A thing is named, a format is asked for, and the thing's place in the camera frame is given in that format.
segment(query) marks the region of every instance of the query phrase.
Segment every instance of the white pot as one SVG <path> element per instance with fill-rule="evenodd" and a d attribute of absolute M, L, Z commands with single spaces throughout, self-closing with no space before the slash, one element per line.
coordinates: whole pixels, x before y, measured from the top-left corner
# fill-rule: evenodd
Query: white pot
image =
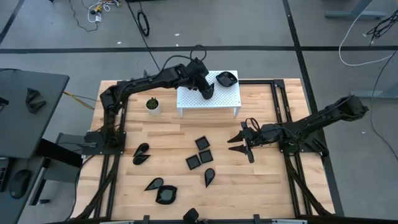
<path fill-rule="evenodd" d="M 153 110 L 149 109 L 146 105 L 147 105 L 147 103 L 145 103 L 145 107 L 147 108 L 147 111 L 148 111 L 148 113 L 149 113 L 150 115 L 152 115 L 152 116 L 158 116 L 158 115 L 160 115 L 161 110 L 160 110 L 160 103 L 159 103 L 159 101 L 157 102 L 157 107 L 156 107 L 155 109 L 153 109 Z"/>

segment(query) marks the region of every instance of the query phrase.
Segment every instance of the wooden tabletop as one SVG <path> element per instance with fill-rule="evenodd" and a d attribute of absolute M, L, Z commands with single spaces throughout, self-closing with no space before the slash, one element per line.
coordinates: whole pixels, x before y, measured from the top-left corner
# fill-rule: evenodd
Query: wooden tabletop
<path fill-rule="evenodd" d="M 116 81 L 102 81 L 99 94 L 115 84 Z M 285 79 L 285 85 L 293 120 L 308 116 L 300 79 Z M 228 150 L 242 144 L 227 144 L 227 140 L 237 135 L 240 122 L 246 118 L 256 118 L 260 125 L 277 122 L 269 85 L 241 85 L 240 90 L 242 108 L 237 118 L 232 109 L 185 110 L 184 117 L 179 118 L 177 92 L 173 89 L 158 88 L 130 96 L 126 148 L 119 164 L 112 220 L 142 220 L 144 215 L 150 215 L 151 220 L 181 220 L 191 208 L 207 219 L 253 218 L 253 214 L 260 214 L 261 218 L 294 217 L 284 157 L 277 144 L 254 148 L 253 164 L 244 154 Z M 153 117 L 145 109 L 145 102 L 151 97 L 160 101 L 160 116 Z M 102 124 L 103 109 L 98 97 L 91 129 Z M 210 142 L 214 161 L 189 170 L 185 159 L 198 154 L 194 140 L 202 136 Z M 135 166 L 132 155 L 143 142 L 150 145 L 147 154 L 151 156 Z M 308 188 L 329 212 L 334 212 L 319 155 L 307 152 L 301 153 L 301 158 Z M 102 161 L 103 156 L 95 156 L 82 169 L 72 217 L 86 207 L 97 191 Z M 208 168 L 215 170 L 216 177 L 206 188 L 204 173 Z M 144 191 L 156 177 L 163 178 L 165 185 L 178 188 L 171 205 L 156 203 L 156 190 Z M 302 194 L 297 189 L 300 210 L 305 213 Z"/>

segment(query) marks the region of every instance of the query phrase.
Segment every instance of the white pegboard platform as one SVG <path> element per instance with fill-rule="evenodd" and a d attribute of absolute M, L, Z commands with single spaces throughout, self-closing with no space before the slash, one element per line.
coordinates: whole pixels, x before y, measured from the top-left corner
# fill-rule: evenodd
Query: white pegboard platform
<path fill-rule="evenodd" d="M 216 76 L 225 71 L 209 71 L 206 76 L 207 82 L 211 85 L 214 83 L 214 94 L 209 100 L 203 99 L 199 91 L 189 90 L 185 87 L 177 89 L 177 109 L 182 117 L 183 109 L 198 109 L 198 108 L 234 108 L 234 115 L 236 116 L 241 104 L 241 93 L 239 84 L 231 87 L 224 87 L 220 85 Z M 238 71 L 231 72 L 238 78 Z"/>

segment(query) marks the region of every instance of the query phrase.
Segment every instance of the keyboard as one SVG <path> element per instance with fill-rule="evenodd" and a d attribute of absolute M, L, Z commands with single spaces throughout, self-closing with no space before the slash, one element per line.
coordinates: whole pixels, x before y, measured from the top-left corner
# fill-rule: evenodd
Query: keyboard
<path fill-rule="evenodd" d="M 0 157 L 0 192 L 3 192 L 7 184 L 7 176 L 10 171 L 11 162 L 7 157 Z"/>

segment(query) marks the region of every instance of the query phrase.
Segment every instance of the black desk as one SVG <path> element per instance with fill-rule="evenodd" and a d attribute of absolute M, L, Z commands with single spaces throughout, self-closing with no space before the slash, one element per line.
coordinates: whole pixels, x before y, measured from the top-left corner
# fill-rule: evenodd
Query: black desk
<path fill-rule="evenodd" d="M 66 75 L 13 70 L 0 72 L 0 97 L 9 101 L 0 111 L 0 156 L 15 158 L 9 179 L 26 166 L 32 172 L 27 193 L 22 198 L 11 198 L 9 180 L 5 191 L 0 192 L 1 223 L 18 222 L 41 168 L 49 161 L 47 156 L 36 153 L 45 141 L 43 133 L 68 81 Z M 47 102 L 37 114 L 29 113 L 26 108 L 28 87 L 38 90 Z"/>
<path fill-rule="evenodd" d="M 0 156 L 28 159 L 33 155 L 68 81 L 67 75 L 0 72 L 0 97 L 9 101 L 0 111 Z M 47 102 L 37 114 L 26 108 L 27 88 L 39 91 Z"/>

